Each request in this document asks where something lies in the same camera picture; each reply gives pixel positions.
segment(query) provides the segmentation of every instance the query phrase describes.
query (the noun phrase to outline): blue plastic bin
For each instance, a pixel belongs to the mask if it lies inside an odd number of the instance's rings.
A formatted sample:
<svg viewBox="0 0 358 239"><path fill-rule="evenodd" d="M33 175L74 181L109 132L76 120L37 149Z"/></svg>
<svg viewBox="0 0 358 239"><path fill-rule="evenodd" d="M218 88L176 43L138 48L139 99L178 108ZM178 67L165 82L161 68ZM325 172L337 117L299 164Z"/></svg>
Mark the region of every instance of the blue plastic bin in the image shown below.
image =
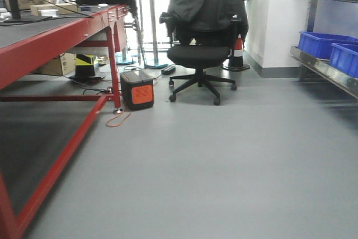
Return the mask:
<svg viewBox="0 0 358 239"><path fill-rule="evenodd" d="M353 78L358 77L358 45L332 44L329 65Z"/></svg>
<svg viewBox="0 0 358 239"><path fill-rule="evenodd" d="M298 48L316 58L329 59L332 54L332 43L356 44L358 39L351 36L341 36L301 31Z"/></svg>

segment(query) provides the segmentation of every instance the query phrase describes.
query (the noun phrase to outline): chair seat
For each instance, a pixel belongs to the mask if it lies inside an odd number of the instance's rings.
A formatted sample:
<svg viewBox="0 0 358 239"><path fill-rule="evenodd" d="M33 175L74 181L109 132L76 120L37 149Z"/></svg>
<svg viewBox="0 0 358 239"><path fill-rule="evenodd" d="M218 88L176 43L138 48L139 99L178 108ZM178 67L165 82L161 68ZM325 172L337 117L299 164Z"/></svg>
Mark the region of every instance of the chair seat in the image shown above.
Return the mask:
<svg viewBox="0 0 358 239"><path fill-rule="evenodd" d="M177 45L168 50L167 56L174 64L204 69L221 65L229 53L230 48L228 47Z"/></svg>

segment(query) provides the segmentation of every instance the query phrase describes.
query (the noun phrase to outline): cardboard box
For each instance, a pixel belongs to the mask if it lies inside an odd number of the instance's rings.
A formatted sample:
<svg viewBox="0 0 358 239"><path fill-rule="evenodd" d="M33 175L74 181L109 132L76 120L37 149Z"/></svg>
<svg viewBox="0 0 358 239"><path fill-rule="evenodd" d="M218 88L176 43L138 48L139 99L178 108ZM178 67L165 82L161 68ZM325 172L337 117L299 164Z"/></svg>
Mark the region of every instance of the cardboard box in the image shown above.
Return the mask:
<svg viewBox="0 0 358 239"><path fill-rule="evenodd" d="M51 9L58 10L57 15L79 12L78 7L75 4L71 4L71 3L59 3L59 4L56 4L56 6L53 4L42 4L42 5L31 5L30 6L31 14L35 15L35 16L40 16L41 15L40 11L42 11L42 10L51 10Z"/></svg>
<svg viewBox="0 0 358 239"><path fill-rule="evenodd" d="M54 3L54 0L46 0L50 3ZM5 0L7 9L9 11L11 11L10 9L10 5L9 5L9 0ZM43 1L43 0L17 0L18 3L18 8L20 9L20 11L23 10L29 10L31 5L41 5L41 4L48 4L47 2Z"/></svg>
<svg viewBox="0 0 358 239"><path fill-rule="evenodd" d="M64 76L73 72L76 68L76 55L64 53L39 68L32 71L33 74L44 74L52 76Z"/></svg>

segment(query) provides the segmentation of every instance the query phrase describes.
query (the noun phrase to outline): traffic cone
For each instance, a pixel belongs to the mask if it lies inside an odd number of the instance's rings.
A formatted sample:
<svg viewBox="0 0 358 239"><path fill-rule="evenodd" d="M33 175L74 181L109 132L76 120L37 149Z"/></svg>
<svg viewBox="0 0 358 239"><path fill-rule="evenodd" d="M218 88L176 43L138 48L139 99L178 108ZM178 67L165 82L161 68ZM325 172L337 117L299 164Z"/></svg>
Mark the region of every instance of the traffic cone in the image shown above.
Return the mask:
<svg viewBox="0 0 358 239"><path fill-rule="evenodd" d="M243 71L250 68L248 64L243 63L243 45L241 35L238 36L234 49L231 50L229 59L223 63L223 68L229 71Z"/></svg>
<svg viewBox="0 0 358 239"><path fill-rule="evenodd" d="M99 72L98 60L93 55L76 55L75 75L69 78L78 82L98 81L104 79L105 73Z"/></svg>

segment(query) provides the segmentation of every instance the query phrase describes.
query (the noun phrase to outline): power strip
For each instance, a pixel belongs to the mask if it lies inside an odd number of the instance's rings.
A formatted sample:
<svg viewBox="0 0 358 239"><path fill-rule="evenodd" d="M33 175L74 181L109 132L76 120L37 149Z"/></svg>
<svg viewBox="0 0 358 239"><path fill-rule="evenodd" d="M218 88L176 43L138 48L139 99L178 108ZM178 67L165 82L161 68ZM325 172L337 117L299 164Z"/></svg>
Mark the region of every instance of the power strip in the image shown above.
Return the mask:
<svg viewBox="0 0 358 239"><path fill-rule="evenodd" d="M172 64L172 65L169 65L167 67L164 67L162 69L162 74L163 75L170 75L171 73L175 72L175 65Z"/></svg>

